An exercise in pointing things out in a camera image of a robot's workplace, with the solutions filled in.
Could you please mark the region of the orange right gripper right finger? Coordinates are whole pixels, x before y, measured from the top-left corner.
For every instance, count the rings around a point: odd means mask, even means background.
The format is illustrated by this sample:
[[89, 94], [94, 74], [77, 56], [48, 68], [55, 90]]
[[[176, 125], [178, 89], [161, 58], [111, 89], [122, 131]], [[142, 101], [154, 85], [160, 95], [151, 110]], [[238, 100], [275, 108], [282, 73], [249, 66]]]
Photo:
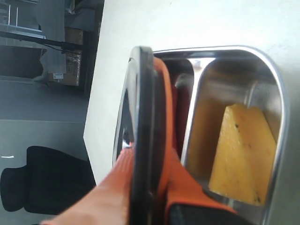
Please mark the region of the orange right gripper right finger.
[[176, 150], [170, 153], [165, 207], [166, 225], [249, 225], [230, 207], [208, 197], [182, 166]]

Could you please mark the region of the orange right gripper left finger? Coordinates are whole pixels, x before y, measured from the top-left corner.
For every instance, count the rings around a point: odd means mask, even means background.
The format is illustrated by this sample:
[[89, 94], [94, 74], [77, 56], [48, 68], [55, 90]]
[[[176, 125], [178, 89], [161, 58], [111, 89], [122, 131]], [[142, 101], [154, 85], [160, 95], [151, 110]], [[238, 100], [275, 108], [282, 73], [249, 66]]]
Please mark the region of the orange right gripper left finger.
[[43, 225], [128, 225], [134, 151], [122, 150], [108, 175], [84, 198]]

